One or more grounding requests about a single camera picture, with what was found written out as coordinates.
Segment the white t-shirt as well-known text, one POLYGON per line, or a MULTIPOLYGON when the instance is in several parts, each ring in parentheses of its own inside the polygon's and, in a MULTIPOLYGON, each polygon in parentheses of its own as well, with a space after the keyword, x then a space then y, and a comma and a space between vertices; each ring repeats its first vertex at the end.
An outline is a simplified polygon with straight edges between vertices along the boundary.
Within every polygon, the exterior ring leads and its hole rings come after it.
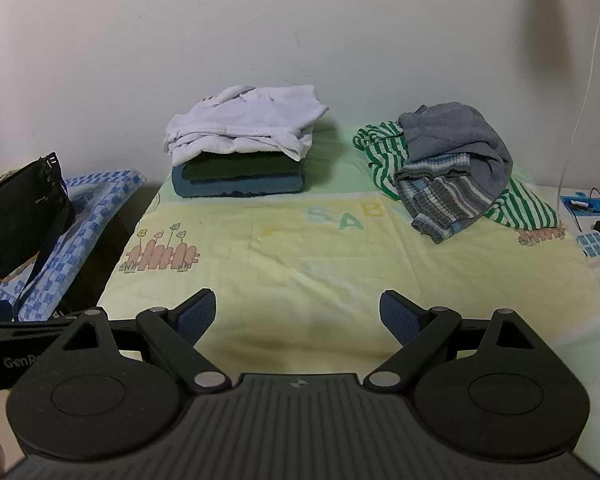
POLYGON ((327 111, 312 84, 228 87, 174 115, 162 148, 173 166, 202 154, 271 152, 300 162, 312 148, 314 125, 327 111))

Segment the grey blue striped sweater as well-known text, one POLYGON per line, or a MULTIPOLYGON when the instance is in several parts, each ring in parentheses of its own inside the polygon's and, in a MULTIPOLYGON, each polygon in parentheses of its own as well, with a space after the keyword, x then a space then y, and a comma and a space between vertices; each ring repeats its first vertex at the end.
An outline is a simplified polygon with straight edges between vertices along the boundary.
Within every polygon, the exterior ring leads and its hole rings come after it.
POLYGON ((495 197, 474 178, 470 155, 443 154, 407 162, 393 175, 411 227, 441 244, 475 223, 495 197))

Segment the yellow green baby blanket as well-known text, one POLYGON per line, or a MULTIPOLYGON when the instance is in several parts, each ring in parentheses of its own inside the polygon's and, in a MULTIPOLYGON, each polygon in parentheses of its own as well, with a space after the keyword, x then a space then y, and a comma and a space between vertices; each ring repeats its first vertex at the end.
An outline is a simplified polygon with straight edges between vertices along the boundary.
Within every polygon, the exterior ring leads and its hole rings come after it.
POLYGON ((523 245, 481 219, 441 244, 382 195, 349 133, 324 131, 300 194, 183 200, 165 183, 100 304, 112 318, 218 300, 198 348, 225 373, 365 375, 396 351, 378 300, 393 289, 466 318, 509 308, 578 376, 591 415, 578 443, 600 471, 600 282, 571 235, 523 245))

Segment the blue white checkered cloth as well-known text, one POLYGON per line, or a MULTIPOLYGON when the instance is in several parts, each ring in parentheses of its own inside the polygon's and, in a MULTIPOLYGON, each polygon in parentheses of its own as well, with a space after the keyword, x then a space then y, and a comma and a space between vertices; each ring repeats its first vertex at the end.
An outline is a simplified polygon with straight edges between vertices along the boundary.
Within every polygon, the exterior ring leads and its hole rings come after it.
POLYGON ((28 285, 30 263, 0 281, 0 301, 15 302, 20 292, 29 293, 18 314, 21 322, 45 321, 54 314, 70 285, 82 270, 109 221, 145 183, 133 169, 94 172, 66 180, 76 221, 56 244, 35 281, 28 285))

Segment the green white striped shirt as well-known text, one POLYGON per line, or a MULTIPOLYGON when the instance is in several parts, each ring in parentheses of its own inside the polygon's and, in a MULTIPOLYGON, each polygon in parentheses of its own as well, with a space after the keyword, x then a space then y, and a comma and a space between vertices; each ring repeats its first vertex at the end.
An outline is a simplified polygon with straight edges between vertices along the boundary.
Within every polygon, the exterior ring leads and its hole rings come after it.
MULTIPOLYGON (((374 185, 392 200, 400 200, 393 175, 407 163, 407 147, 403 131, 396 122, 367 125, 353 137, 355 148, 366 156, 374 185)), ((487 218, 518 232, 555 231, 562 225, 554 208, 536 194, 534 182, 515 169, 506 188, 480 217, 487 218)))

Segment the black bag at left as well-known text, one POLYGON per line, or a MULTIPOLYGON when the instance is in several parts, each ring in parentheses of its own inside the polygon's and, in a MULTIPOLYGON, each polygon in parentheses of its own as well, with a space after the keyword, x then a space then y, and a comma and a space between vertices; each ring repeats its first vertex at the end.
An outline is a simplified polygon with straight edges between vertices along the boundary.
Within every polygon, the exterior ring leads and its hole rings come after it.
POLYGON ((54 152, 0 180, 0 280, 31 261, 23 289, 0 310, 17 314, 60 238, 76 221, 61 166, 54 152))

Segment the folded dark green garment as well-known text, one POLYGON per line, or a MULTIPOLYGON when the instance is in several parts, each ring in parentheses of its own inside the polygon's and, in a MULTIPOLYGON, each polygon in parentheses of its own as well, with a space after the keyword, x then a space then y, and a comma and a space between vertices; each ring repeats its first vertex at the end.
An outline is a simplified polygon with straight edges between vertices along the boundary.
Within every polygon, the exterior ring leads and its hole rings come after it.
POLYGON ((302 170, 302 166, 302 160, 296 162, 283 153, 202 153, 184 162, 182 176, 189 181, 241 179, 295 174, 302 170))

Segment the white power strip blue sockets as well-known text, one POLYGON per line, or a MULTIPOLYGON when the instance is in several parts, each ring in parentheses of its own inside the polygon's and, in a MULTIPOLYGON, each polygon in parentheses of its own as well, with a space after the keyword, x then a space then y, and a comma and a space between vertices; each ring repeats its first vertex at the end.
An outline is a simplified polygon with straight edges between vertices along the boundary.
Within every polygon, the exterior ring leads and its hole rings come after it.
POLYGON ((579 233, 576 241, 585 257, 591 261, 600 261, 600 232, 588 231, 579 233))

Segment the white side desk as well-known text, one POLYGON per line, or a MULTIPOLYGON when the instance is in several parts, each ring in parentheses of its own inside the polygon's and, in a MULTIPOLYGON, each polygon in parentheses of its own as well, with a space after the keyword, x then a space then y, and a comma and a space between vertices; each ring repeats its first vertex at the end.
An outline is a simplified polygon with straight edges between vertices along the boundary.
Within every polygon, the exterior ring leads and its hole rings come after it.
POLYGON ((594 209, 600 212, 600 190, 540 186, 539 191, 547 203, 555 205, 555 210, 567 232, 576 240, 585 262, 600 282, 600 214, 593 216, 569 208, 571 202, 577 202, 581 206, 585 203, 593 203, 594 209))

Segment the blue tray on desk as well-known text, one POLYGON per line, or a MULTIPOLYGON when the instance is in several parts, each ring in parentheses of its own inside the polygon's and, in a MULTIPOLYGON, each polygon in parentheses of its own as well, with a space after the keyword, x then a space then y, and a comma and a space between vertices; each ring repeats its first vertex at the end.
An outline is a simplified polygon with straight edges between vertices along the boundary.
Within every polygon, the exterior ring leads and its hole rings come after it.
POLYGON ((576 195, 562 195, 560 200, 576 216, 600 217, 600 196, 577 193, 576 195))

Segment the grey fleece garment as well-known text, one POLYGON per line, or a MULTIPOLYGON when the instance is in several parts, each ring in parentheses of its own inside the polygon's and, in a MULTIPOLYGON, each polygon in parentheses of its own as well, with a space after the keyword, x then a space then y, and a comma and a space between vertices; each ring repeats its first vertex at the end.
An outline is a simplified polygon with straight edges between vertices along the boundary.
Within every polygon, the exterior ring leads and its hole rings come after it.
POLYGON ((401 114, 399 124, 409 162, 467 154, 470 176, 491 203, 506 188, 513 171, 513 157, 475 107, 457 102, 422 105, 414 112, 401 114))

